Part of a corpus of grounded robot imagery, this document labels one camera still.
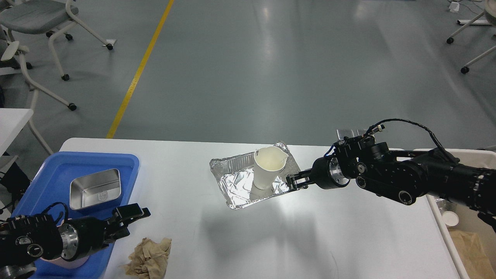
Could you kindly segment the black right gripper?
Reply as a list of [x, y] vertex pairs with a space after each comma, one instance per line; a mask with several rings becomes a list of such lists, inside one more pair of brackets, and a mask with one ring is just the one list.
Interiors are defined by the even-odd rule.
[[346, 187], [350, 179], [342, 173], [337, 158], [330, 156], [316, 159], [311, 170], [286, 176], [286, 182], [290, 190], [308, 189], [313, 184], [321, 189], [336, 189]]

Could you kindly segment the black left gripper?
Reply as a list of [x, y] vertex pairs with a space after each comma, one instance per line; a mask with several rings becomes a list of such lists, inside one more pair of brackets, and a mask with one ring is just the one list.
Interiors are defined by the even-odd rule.
[[[95, 217], [69, 219], [58, 227], [62, 239], [61, 257], [73, 262], [102, 251], [117, 240], [130, 236], [129, 224], [150, 216], [148, 208], [133, 203], [114, 208], [107, 220]], [[107, 226], [121, 228], [106, 230]]]

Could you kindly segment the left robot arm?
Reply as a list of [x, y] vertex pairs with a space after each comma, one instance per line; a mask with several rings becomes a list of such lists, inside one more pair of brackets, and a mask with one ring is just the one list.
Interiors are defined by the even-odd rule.
[[69, 218], [69, 207], [54, 219], [48, 212], [18, 215], [1, 222], [1, 278], [26, 279], [36, 272], [39, 258], [62, 258], [74, 262], [106, 249], [117, 240], [129, 236], [129, 224], [150, 217], [148, 208], [138, 204], [114, 208], [109, 218], [86, 216]]

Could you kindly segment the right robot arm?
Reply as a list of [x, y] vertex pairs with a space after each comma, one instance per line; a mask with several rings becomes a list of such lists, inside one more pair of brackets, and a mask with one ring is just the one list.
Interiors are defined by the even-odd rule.
[[374, 138], [390, 121], [381, 120], [363, 134], [336, 141], [310, 169], [287, 176], [288, 186], [292, 191], [311, 184], [336, 189], [353, 179], [361, 189], [404, 205], [429, 194], [476, 211], [480, 220], [495, 228], [495, 170], [461, 164], [428, 127], [411, 120], [405, 122], [427, 131], [436, 148], [390, 150]]

